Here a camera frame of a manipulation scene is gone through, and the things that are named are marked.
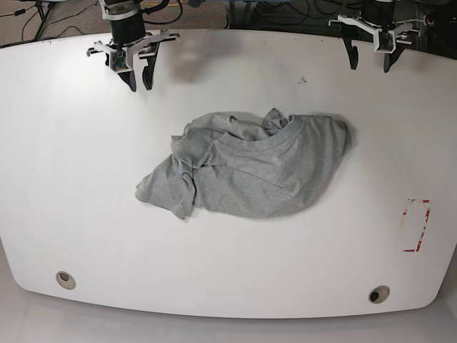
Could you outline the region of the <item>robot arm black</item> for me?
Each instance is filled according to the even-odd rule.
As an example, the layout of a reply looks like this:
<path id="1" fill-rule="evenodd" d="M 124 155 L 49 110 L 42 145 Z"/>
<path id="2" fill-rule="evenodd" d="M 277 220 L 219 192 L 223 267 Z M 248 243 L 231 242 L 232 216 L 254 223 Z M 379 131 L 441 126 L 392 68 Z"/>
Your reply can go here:
<path id="1" fill-rule="evenodd" d="M 362 33 L 371 37 L 373 50 L 383 54 L 383 71 L 386 73 L 412 45 L 410 38 L 420 35 L 420 31 L 413 27 L 415 19 L 394 20 L 395 6 L 394 1 L 363 1 L 357 16 L 338 14 L 328 22 L 330 26 L 335 24 L 339 27 L 352 70 L 357 69 L 359 58 L 353 41 L 359 39 Z"/>
<path id="2" fill-rule="evenodd" d="M 94 42 L 86 55 L 103 53 L 105 65 L 115 72 L 132 91 L 136 91 L 134 57 L 146 60 L 142 81 L 147 90 L 154 84 L 154 69 L 162 42 L 180 39 L 178 34 L 160 30 L 157 34 L 147 32 L 144 14 L 164 9 L 169 3 L 143 9 L 140 1 L 101 1 L 102 18 L 109 22 L 112 38 L 108 44 Z"/>

